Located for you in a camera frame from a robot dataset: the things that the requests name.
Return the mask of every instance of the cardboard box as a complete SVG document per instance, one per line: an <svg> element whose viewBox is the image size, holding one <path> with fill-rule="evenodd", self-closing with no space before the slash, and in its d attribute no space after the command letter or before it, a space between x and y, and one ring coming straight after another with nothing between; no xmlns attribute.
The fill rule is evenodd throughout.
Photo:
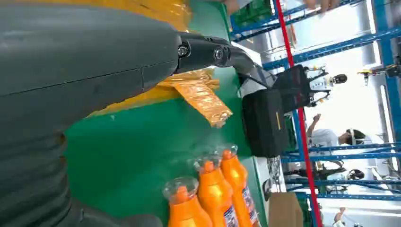
<svg viewBox="0 0 401 227"><path fill-rule="evenodd" d="M269 227L303 227L303 214L294 192L272 193L269 198Z"/></svg>

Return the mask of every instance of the orange plastic bottle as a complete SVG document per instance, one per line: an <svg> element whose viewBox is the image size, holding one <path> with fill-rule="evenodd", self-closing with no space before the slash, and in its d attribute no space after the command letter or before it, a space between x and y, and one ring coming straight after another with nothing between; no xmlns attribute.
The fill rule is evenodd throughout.
<svg viewBox="0 0 401 227"><path fill-rule="evenodd" d="M248 172L239 161L236 152L238 147L232 145L223 150L221 169L225 179L233 187L233 204L240 227L259 227L258 213L246 185Z"/></svg>
<svg viewBox="0 0 401 227"><path fill-rule="evenodd" d="M213 227L210 217L199 204L198 181L179 177L166 183L164 196L170 201L169 227Z"/></svg>
<svg viewBox="0 0 401 227"><path fill-rule="evenodd" d="M199 172L198 197L213 227L238 227L232 201L233 189L224 179L218 156L200 158L195 166Z"/></svg>

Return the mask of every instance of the black bag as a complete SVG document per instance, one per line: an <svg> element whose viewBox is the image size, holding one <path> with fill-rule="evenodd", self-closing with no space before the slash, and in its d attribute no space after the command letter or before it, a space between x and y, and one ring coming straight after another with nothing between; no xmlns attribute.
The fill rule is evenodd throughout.
<svg viewBox="0 0 401 227"><path fill-rule="evenodd" d="M276 157L288 146L280 92L259 90L243 97L243 123L252 154Z"/></svg>
<svg viewBox="0 0 401 227"><path fill-rule="evenodd" d="M296 65L276 75L273 89L280 90L284 113L310 105L311 89L302 65Z"/></svg>

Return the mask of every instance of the clear bottle cap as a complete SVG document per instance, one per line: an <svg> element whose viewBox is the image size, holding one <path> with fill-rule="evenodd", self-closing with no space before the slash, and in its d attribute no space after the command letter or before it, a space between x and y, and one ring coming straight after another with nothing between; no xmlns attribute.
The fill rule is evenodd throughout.
<svg viewBox="0 0 401 227"><path fill-rule="evenodd" d="M220 162L221 157L219 155L208 154L197 158L193 165L200 174L205 174L219 168Z"/></svg>
<svg viewBox="0 0 401 227"><path fill-rule="evenodd" d="M231 159L237 155L238 146L232 143L222 144L217 147L217 152L222 156L223 160Z"/></svg>
<svg viewBox="0 0 401 227"><path fill-rule="evenodd" d="M165 184L163 195L172 204L183 203L196 195L198 185L198 181L193 177L178 177Z"/></svg>

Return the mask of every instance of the red pole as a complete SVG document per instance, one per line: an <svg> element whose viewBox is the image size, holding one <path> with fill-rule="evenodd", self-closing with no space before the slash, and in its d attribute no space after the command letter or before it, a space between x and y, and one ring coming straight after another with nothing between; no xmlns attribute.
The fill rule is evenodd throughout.
<svg viewBox="0 0 401 227"><path fill-rule="evenodd" d="M279 16L281 31L283 32L284 44L285 44L285 47L287 50L288 63L291 68L291 67L294 67L294 58L292 56L291 47L289 45L289 40L288 40L288 35L287 35L287 30L286 30L286 23L284 21L283 11L281 10L280 0L276 0L276 4L277 4L277 11L278 11L277 13ZM299 118L299 128L301 131L302 147L304 150L306 173L308 175L308 182L309 182L309 186L311 189L311 200L312 200L312 205L314 208L314 216L316 217L317 227L322 227L322 219L320 217L316 193L314 191L315 186L314 186L314 177L312 174L312 163L311 163L311 159L309 158L308 143L306 141L306 130L305 130L304 109L303 108L298 108L298 118Z"/></svg>

